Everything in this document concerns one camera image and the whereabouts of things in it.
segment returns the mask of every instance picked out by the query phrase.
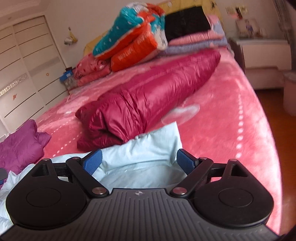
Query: nightstand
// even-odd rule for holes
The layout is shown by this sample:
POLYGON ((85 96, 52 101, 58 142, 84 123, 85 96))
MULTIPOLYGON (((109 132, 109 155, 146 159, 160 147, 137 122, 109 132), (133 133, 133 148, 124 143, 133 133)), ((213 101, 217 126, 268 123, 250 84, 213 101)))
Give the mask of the nightstand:
POLYGON ((284 86, 282 72, 292 68, 291 48, 286 40, 230 39, 229 43, 255 90, 284 86))

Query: yellow headboard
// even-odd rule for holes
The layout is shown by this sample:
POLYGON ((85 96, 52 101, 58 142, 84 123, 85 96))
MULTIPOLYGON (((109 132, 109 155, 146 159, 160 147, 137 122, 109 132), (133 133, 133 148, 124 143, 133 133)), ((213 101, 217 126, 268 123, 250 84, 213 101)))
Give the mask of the yellow headboard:
MULTIPOLYGON (((222 22, 221 13, 215 3, 215 0, 172 0, 161 2, 158 5, 165 11, 166 14, 170 14, 194 6, 202 6, 202 9, 204 10, 204 13, 206 15, 216 15, 222 22)), ((107 31, 89 42, 84 48, 83 55, 85 56, 92 52, 96 44, 106 33, 107 31)))

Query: magenta down jacket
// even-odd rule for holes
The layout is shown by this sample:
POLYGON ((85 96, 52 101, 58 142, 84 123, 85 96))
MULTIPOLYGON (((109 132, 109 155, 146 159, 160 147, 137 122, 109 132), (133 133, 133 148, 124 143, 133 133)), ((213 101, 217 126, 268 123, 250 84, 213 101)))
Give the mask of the magenta down jacket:
POLYGON ((85 129, 77 147, 120 145, 144 133, 201 88, 219 61, 219 52, 204 50, 134 76, 85 104, 75 114, 85 129))

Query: wooden floor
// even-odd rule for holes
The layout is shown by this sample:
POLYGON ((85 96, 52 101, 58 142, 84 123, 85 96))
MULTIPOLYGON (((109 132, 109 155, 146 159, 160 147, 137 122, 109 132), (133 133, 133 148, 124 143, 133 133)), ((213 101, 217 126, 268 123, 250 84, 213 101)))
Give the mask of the wooden floor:
POLYGON ((287 114, 283 108, 283 90, 260 90, 256 94, 279 154, 283 183, 281 234, 284 234, 296 225, 296 117, 287 114))

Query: purple down jacket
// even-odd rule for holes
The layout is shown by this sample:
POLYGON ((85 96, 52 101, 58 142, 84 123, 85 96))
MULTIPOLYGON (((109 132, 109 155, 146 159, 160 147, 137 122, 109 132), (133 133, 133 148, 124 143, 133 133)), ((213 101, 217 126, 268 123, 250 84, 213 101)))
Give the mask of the purple down jacket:
POLYGON ((43 148, 50 138, 45 132, 37 132, 34 120, 27 120, 0 143, 0 168, 19 174, 27 165, 43 157, 43 148))

